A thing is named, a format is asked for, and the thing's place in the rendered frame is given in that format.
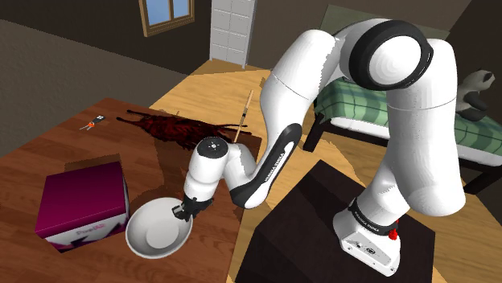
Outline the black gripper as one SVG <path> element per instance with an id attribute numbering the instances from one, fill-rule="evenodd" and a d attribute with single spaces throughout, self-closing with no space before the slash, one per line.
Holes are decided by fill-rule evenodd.
<path id="1" fill-rule="evenodd" d="M 171 210 L 174 216 L 178 219 L 184 219 L 189 222 L 193 215 L 197 215 L 212 205 L 213 198 L 205 201 L 199 201 L 196 197 L 189 198 L 187 195 L 183 197 L 183 202 L 180 205 L 173 207 Z"/>

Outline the white bowl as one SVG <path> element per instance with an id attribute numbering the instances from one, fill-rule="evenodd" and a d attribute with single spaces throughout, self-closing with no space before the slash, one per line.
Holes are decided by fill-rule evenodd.
<path id="1" fill-rule="evenodd" d="M 146 259 L 160 259 L 182 248 L 191 234 L 193 218 L 175 217 L 172 209 L 181 204 L 180 199 L 163 197 L 137 209 L 125 230 L 130 250 Z"/>

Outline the dark red fringed cloth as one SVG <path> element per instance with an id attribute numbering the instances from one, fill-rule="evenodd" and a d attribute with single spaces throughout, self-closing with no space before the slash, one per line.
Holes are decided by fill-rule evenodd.
<path id="1" fill-rule="evenodd" d="M 130 121 L 117 117 L 131 125 L 136 125 L 143 129 L 152 137 L 163 142 L 176 142 L 185 150 L 194 150 L 198 143 L 206 137 L 221 137 L 228 143 L 233 143 L 230 137 L 225 135 L 225 131 L 237 132 L 238 124 L 214 125 L 203 121 L 183 118 L 179 116 L 161 116 L 148 113 L 140 113 L 128 109 L 127 113 L 142 116 L 139 121 Z"/>

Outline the magenta and white box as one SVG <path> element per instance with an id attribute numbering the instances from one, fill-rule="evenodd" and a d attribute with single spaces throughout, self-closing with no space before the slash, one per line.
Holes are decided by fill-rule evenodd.
<path id="1" fill-rule="evenodd" d="M 130 202 L 120 162 L 46 177 L 35 233 L 67 252 L 125 231 Z"/>

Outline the dark robot stand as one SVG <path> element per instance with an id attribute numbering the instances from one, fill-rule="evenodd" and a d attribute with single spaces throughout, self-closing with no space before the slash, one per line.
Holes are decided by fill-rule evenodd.
<path id="1" fill-rule="evenodd" d="M 339 246 L 335 213 L 364 190 L 318 161 L 257 225 L 235 283 L 432 283 L 435 233 L 400 218 L 401 260 L 386 277 Z"/>

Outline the wooden stick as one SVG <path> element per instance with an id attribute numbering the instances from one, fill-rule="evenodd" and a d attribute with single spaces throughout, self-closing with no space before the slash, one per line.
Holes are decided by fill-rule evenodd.
<path id="1" fill-rule="evenodd" d="M 241 120 L 240 120 L 238 129 L 237 129 L 237 133 L 236 133 L 236 135 L 235 135 L 235 137 L 233 139 L 233 143 L 237 143 L 237 139 L 238 139 L 238 136 L 239 136 L 239 134 L 241 132 L 241 129 L 243 127 L 243 124 L 244 124 L 244 121 L 245 121 L 245 117 L 246 117 L 246 114 L 247 114 L 248 109 L 249 109 L 250 102 L 251 102 L 251 100 L 253 98 L 253 94 L 254 94 L 254 90 L 251 89 L 250 92 L 249 92 L 249 95 L 248 95 L 248 98 L 247 98 L 247 101 L 246 101 L 243 113 L 241 115 Z"/>

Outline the small orange and black tool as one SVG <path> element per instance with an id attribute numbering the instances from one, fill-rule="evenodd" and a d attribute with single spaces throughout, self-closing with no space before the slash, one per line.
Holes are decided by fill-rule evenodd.
<path id="1" fill-rule="evenodd" d="M 98 115 L 96 116 L 95 118 L 93 118 L 87 125 L 83 126 L 80 128 L 80 130 L 82 129 L 86 129 L 86 130 L 90 130 L 92 129 L 93 127 L 96 126 L 96 124 L 100 123 L 101 121 L 103 121 L 105 119 L 105 116 L 102 116 L 102 115 Z"/>

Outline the wooden table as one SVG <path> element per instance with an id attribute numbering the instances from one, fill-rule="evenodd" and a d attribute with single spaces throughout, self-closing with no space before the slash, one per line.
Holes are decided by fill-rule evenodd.
<path id="1" fill-rule="evenodd" d="M 195 219 L 174 255 L 134 255 L 123 234 L 61 253 L 35 234 L 45 179 L 50 174 L 119 161 L 131 207 L 181 197 L 190 153 L 155 140 L 133 121 L 140 107 L 106 98 L 0 158 L 0 283 L 232 283 L 229 267 L 243 211 L 224 183 L 215 202 Z M 98 115 L 105 119 L 82 129 Z"/>

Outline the white panelled door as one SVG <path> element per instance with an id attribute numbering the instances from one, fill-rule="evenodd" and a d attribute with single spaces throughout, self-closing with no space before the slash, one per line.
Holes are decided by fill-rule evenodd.
<path id="1" fill-rule="evenodd" d="M 256 0 L 212 0 L 210 60 L 245 68 L 256 6 Z"/>

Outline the wooden framed window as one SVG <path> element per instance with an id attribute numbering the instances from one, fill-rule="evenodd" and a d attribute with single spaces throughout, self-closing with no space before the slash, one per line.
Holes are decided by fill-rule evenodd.
<path id="1" fill-rule="evenodd" d="M 138 4 L 146 38 L 195 21 L 194 0 L 138 0 Z"/>

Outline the bed with green striped blanket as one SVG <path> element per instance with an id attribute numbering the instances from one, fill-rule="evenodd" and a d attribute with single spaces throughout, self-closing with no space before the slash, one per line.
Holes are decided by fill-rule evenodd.
<path id="1" fill-rule="evenodd" d="M 389 140 L 385 94 L 369 91 L 344 78 L 329 83 L 314 102 L 315 121 L 303 145 L 312 152 L 323 133 L 386 146 Z M 502 125 L 484 117 L 469 121 L 455 117 L 459 164 L 480 172 L 464 186 L 476 195 L 502 178 Z"/>

